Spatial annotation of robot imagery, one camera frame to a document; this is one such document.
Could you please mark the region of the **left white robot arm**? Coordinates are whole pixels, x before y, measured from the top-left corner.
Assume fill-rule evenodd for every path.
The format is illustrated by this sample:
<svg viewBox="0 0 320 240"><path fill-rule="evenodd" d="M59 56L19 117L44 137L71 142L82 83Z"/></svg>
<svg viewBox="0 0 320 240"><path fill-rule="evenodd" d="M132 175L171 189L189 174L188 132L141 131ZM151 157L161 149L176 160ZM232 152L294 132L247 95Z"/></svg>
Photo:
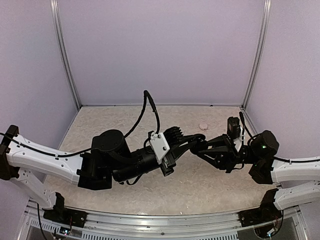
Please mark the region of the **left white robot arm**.
<svg viewBox="0 0 320 240"><path fill-rule="evenodd" d="M91 146L79 152L63 152L29 141L15 125L3 134L0 161L4 180L18 178L18 169L30 169L61 178L79 188L100 191L113 182L133 184L156 169L164 176L174 172L176 161L203 142L203 134L183 135L179 127L148 133L143 147L130 151L125 135L110 129L92 138Z"/></svg>

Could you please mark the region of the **left aluminium corner post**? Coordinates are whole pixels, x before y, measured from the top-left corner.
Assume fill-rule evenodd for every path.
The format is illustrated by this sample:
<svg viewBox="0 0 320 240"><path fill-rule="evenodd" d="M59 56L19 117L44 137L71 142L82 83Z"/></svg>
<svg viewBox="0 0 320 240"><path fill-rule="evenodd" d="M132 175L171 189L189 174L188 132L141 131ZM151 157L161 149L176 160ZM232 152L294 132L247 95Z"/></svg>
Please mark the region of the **left aluminium corner post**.
<svg viewBox="0 0 320 240"><path fill-rule="evenodd" d="M82 104L81 104L81 100L80 100L77 87L73 78L70 61L68 59L67 49L64 41L62 22L60 18L59 2L57 0L50 0L49 2L50 2L55 35L57 38L57 44L60 52L63 69L66 75L66 80L71 92L71 97L74 102L74 105L77 111L79 111L82 107Z"/></svg>

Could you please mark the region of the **right aluminium corner post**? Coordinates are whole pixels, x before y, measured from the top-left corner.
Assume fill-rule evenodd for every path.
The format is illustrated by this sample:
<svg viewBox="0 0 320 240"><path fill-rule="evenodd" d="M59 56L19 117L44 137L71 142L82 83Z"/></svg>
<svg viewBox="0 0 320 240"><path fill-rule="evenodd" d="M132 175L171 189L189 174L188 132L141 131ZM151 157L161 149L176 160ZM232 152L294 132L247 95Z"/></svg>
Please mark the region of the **right aluminium corner post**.
<svg viewBox="0 0 320 240"><path fill-rule="evenodd" d="M253 65L252 65L251 72L249 75L249 82L248 82L246 92L244 95L244 99L243 99L243 102L241 105L241 107L244 111L246 111L248 108L249 101L250 101L250 98L251 98L251 95L253 92L253 88L254 88L254 85L256 82L257 74L259 71L259 66L260 66L260 62L262 59L264 45L265 45L266 36L267 36L267 32L268 32L268 25L269 25L270 13L271 13L271 5L272 5L271 0L264 1L257 47L256 47L254 59L253 59Z"/></svg>

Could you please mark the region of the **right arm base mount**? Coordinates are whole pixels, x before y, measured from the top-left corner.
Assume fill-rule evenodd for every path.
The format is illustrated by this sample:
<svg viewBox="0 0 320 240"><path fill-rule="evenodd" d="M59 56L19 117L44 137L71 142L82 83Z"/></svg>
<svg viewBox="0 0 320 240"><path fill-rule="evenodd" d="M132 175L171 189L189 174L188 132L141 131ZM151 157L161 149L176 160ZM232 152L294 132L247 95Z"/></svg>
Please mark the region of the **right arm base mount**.
<svg viewBox="0 0 320 240"><path fill-rule="evenodd" d="M238 213L239 220L242 227L249 227L267 223L281 218L282 212L276 208L253 208L249 210L243 210Z"/></svg>

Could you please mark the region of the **pink earbud charging case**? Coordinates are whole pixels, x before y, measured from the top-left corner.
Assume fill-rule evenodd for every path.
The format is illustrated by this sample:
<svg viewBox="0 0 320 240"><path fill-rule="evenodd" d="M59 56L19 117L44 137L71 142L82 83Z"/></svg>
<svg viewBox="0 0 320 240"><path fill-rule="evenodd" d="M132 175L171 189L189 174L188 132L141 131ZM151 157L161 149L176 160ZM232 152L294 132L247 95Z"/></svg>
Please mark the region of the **pink earbud charging case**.
<svg viewBox="0 0 320 240"><path fill-rule="evenodd" d="M202 131L206 131L208 129L208 124L205 122L202 122L198 125L198 127L202 130Z"/></svg>

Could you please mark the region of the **aluminium corner post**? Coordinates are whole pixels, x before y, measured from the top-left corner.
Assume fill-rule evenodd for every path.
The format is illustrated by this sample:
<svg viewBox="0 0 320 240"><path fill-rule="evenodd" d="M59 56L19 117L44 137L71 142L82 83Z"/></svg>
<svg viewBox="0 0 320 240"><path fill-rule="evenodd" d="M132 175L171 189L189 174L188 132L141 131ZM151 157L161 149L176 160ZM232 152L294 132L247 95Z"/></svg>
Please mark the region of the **aluminium corner post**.
<svg viewBox="0 0 320 240"><path fill-rule="evenodd" d="M70 61L68 59L67 49L64 41L62 22L60 18L59 2L57 0L50 0L49 2L50 2L55 35L57 38L57 44L60 52L63 69L66 75L66 80L71 92L71 97L74 102L74 105L77 111L79 111L82 107L82 104L81 104L81 100L80 100L77 87L73 78Z"/></svg>
<svg viewBox="0 0 320 240"><path fill-rule="evenodd" d="M244 111L246 111L248 108L249 101L250 101L250 98L251 98L251 95L253 92L253 88L254 88L254 85L256 82L257 74L259 71L259 66L260 66L260 62L262 59L264 45L265 45L266 36L267 36L267 32L268 32L268 25L269 25L270 13L271 13L271 5L272 5L271 0L264 1L257 47L256 47L254 59L253 59L253 65L252 65L251 72L249 75L249 82L248 82L246 92L244 95L244 99L243 99L243 102L241 105L241 107Z"/></svg>

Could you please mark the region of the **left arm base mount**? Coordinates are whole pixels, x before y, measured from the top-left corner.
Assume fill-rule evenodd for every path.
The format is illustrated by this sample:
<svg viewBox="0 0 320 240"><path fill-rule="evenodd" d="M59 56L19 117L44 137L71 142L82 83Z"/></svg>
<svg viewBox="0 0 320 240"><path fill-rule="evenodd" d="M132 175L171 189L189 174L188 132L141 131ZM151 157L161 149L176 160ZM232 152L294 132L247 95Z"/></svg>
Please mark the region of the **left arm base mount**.
<svg viewBox="0 0 320 240"><path fill-rule="evenodd" d="M78 228L84 227L87 216L88 213L85 211L65 207L62 209L55 208L45 210L43 214L46 220Z"/></svg>

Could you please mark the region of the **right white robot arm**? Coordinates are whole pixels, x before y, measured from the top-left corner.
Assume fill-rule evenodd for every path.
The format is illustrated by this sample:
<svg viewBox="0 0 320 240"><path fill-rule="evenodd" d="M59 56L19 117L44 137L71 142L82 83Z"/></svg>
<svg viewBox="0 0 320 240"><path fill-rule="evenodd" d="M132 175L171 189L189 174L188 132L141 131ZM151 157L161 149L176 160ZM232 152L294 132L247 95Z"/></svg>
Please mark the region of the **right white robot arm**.
<svg viewBox="0 0 320 240"><path fill-rule="evenodd" d="M211 140L199 140L191 152L226 173L236 170L238 164L250 165L249 175L257 184L276 185L265 193L266 203L255 212L260 222L266 222L276 209L320 199L320 158L278 158L279 146L273 133L265 130L248 141L244 132L238 137L227 133Z"/></svg>

